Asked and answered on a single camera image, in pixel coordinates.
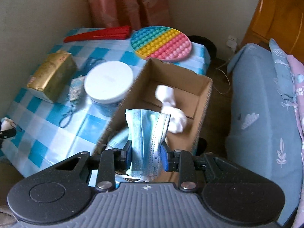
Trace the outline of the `blue face mask bundle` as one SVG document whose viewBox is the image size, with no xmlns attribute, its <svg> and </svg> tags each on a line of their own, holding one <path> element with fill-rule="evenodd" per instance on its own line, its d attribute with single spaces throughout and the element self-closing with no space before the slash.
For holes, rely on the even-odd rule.
<svg viewBox="0 0 304 228">
<path fill-rule="evenodd" d="M 125 111 L 127 126 L 115 135 L 107 149 L 123 149 L 132 142 L 132 162 L 127 174 L 135 179 L 149 182 L 161 171 L 160 146 L 165 141 L 170 115 L 151 110 Z"/>
</svg>

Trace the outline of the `white cloth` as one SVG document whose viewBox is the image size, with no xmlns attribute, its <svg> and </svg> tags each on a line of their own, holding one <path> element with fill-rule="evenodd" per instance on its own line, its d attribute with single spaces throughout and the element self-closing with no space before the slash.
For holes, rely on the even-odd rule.
<svg viewBox="0 0 304 228">
<path fill-rule="evenodd" d="M 173 134 L 182 133 L 187 126 L 187 117 L 181 109 L 176 108 L 174 89 L 166 85 L 158 85 L 155 98 L 162 103 L 161 113 L 171 116 L 168 131 Z"/>
</svg>

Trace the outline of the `blue white plush toy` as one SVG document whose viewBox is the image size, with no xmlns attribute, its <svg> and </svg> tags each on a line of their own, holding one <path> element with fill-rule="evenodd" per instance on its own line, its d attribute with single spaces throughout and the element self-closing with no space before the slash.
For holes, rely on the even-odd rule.
<svg viewBox="0 0 304 228">
<path fill-rule="evenodd" d="M 1 119 L 1 131 L 13 129 L 12 120 L 7 117 Z"/>
</svg>

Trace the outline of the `blue checked tablecloth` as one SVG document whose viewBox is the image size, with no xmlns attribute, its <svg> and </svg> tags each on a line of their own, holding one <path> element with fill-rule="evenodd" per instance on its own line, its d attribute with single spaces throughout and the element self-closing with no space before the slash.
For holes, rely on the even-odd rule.
<svg viewBox="0 0 304 228">
<path fill-rule="evenodd" d="M 80 41 L 48 55 L 15 97 L 3 122 L 15 137 L 2 151 L 24 177 L 79 152 L 132 141 L 129 177 L 161 175 L 160 144 L 194 153 L 212 80 L 204 46 L 173 28 L 150 26 L 128 40 Z"/>
</svg>

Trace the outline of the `cardboard box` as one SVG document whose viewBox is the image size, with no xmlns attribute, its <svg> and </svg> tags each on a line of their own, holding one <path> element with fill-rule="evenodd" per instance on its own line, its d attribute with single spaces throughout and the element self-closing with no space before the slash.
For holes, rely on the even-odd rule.
<svg viewBox="0 0 304 228">
<path fill-rule="evenodd" d="M 125 111 L 145 109 L 160 112 L 162 109 L 170 112 L 172 109 L 166 102 L 163 104 L 155 96 L 158 86 L 168 86 L 173 89 L 175 107 L 182 110 L 187 117 L 187 126 L 181 133 L 168 132 L 169 147 L 172 150 L 181 149 L 194 153 L 205 114 L 212 93 L 212 80 L 199 75 L 192 70 L 173 63 L 164 63 L 158 59 L 149 59 L 144 68 L 128 89 L 105 131 L 95 146 L 94 155 L 101 153 L 103 145 L 107 144 L 109 136 L 126 127 Z"/>
</svg>

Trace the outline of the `clear jar white lid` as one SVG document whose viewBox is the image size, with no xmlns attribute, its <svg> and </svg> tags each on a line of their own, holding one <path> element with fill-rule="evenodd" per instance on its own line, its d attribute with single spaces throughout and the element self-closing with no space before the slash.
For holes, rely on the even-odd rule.
<svg viewBox="0 0 304 228">
<path fill-rule="evenodd" d="M 121 61 L 107 61 L 85 76 L 84 90 L 106 117 L 112 116 L 133 83 L 133 71 Z"/>
</svg>

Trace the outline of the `gold wrapped tissue pack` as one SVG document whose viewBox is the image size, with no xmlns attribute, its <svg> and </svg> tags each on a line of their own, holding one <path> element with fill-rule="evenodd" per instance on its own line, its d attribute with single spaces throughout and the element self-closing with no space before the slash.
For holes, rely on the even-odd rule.
<svg viewBox="0 0 304 228">
<path fill-rule="evenodd" d="M 72 54 L 58 50 L 49 54 L 27 83 L 27 89 L 37 98 L 54 103 L 77 70 Z"/>
</svg>

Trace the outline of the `blue bed quilt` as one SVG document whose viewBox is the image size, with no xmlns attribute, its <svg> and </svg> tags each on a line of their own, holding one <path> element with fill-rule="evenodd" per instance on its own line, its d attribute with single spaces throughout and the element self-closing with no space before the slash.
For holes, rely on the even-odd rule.
<svg viewBox="0 0 304 228">
<path fill-rule="evenodd" d="M 280 225 L 294 222 L 302 202 L 303 133 L 287 53 L 248 43 L 230 61 L 228 159 L 278 184 L 285 194 Z"/>
</svg>

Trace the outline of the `rainbow pop-it toy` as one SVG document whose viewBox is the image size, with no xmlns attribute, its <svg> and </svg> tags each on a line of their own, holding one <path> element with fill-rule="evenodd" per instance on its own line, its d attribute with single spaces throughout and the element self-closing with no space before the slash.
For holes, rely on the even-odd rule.
<svg viewBox="0 0 304 228">
<path fill-rule="evenodd" d="M 166 26 L 149 26 L 136 31 L 130 45 L 144 60 L 156 58 L 167 62 L 181 61 L 192 50 L 192 43 L 184 33 Z"/>
</svg>

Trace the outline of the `red folding fan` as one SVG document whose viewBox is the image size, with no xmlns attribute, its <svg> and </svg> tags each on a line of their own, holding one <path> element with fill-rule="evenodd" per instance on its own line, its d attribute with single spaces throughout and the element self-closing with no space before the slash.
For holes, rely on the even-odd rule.
<svg viewBox="0 0 304 228">
<path fill-rule="evenodd" d="M 63 42 L 69 43 L 89 40 L 125 40 L 130 37 L 131 33 L 131 26 L 112 27 L 68 36 L 63 40 Z"/>
</svg>

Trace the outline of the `pink gold curtain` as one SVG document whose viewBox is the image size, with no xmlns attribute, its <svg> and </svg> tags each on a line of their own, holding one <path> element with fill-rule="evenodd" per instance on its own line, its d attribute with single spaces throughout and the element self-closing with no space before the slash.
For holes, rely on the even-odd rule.
<svg viewBox="0 0 304 228">
<path fill-rule="evenodd" d="M 88 0 L 94 27 L 170 26 L 168 0 Z"/>
</svg>

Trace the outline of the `purple floral pillow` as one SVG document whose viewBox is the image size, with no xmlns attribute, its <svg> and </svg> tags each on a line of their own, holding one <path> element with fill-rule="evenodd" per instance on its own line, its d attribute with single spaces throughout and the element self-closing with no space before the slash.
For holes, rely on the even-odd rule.
<svg viewBox="0 0 304 228">
<path fill-rule="evenodd" d="M 295 115 L 301 137 L 301 160 L 303 164 L 303 64 L 293 55 L 288 55 L 287 60 L 291 68 L 294 83 L 294 95 L 297 104 Z M 292 227 L 303 227 L 303 182 L 301 185 L 299 205 Z"/>
</svg>

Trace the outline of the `wooden headboard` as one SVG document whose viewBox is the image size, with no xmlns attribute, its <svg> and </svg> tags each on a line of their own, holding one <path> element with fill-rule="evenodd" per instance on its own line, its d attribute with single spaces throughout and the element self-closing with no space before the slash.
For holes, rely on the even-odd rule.
<svg viewBox="0 0 304 228">
<path fill-rule="evenodd" d="M 241 46 L 268 48 L 270 39 L 303 62 L 303 0 L 259 0 Z"/>
</svg>

